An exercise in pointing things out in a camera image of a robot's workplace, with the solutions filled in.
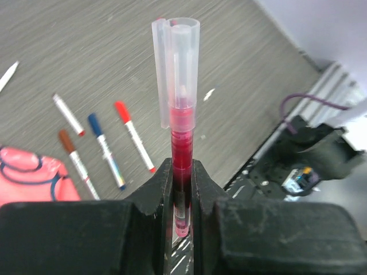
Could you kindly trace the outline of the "dark red capped pen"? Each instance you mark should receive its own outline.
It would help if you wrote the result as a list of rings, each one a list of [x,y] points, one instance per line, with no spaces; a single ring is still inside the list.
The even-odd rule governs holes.
[[[174,219],[179,237],[187,236],[189,231],[193,121],[192,108],[170,110]]]

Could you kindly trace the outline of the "white pen brown cap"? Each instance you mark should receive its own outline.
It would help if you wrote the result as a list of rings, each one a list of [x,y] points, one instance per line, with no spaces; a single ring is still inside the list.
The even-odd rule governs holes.
[[[80,156],[68,135],[68,132],[65,129],[60,130],[58,133],[58,138],[60,139],[60,142],[63,145],[65,151],[68,153],[73,165],[76,167],[79,177],[86,184],[93,198],[95,200],[100,200],[100,197],[90,180],[87,169],[82,163]]]

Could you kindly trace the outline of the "white pen crosswise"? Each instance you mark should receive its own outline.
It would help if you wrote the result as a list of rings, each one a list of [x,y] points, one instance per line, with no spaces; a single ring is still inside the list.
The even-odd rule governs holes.
[[[1,77],[0,79],[0,92],[3,90],[3,88],[7,85],[7,83],[10,81],[12,76],[17,70],[17,67],[19,65],[19,61],[16,61]]]

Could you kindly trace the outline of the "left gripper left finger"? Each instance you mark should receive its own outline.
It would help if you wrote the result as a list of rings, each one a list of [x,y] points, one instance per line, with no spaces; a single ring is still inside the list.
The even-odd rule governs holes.
[[[172,165],[122,200],[1,207],[2,274],[169,274]]]

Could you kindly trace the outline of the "short white pen red tip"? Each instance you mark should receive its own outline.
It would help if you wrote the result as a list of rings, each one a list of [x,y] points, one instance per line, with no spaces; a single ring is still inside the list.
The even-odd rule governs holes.
[[[131,120],[131,115],[122,101],[116,101],[114,103],[114,107],[120,116],[120,119],[122,120],[123,124],[126,126],[128,132],[130,133],[130,136],[132,138],[133,143],[135,144],[136,149],[138,150],[144,164],[146,165],[147,169],[154,174],[156,172],[156,168],[153,165],[136,129],[135,126]]]

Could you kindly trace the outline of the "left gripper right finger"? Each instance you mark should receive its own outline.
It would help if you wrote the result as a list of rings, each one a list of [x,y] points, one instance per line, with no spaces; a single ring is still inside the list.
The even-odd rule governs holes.
[[[366,243],[329,203],[241,200],[192,168],[193,274],[363,274]]]

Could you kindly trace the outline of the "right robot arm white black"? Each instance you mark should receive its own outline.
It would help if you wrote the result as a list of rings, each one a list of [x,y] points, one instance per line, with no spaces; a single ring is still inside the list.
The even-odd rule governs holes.
[[[352,147],[343,127],[311,128],[301,116],[292,124],[297,133],[284,129],[250,169],[249,179],[264,196],[295,201],[321,181],[346,178],[364,162],[365,151]]]

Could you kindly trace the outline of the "coral patterned cloth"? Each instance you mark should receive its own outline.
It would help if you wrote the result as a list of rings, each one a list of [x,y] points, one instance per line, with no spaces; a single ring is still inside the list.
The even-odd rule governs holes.
[[[1,205],[80,199],[62,161],[1,145]]]

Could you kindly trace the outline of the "short white pen beside cloth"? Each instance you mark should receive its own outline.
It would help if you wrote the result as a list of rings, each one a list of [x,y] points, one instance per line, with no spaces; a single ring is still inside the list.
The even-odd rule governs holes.
[[[72,111],[69,109],[69,107],[66,105],[64,100],[56,93],[52,96],[52,99],[56,107],[58,108],[58,110],[61,112],[61,114],[66,119],[66,121],[69,123],[69,125],[72,127],[72,129],[76,132],[76,134],[78,136],[84,136],[85,129],[80,124],[80,122],[77,120],[77,118],[72,113]]]

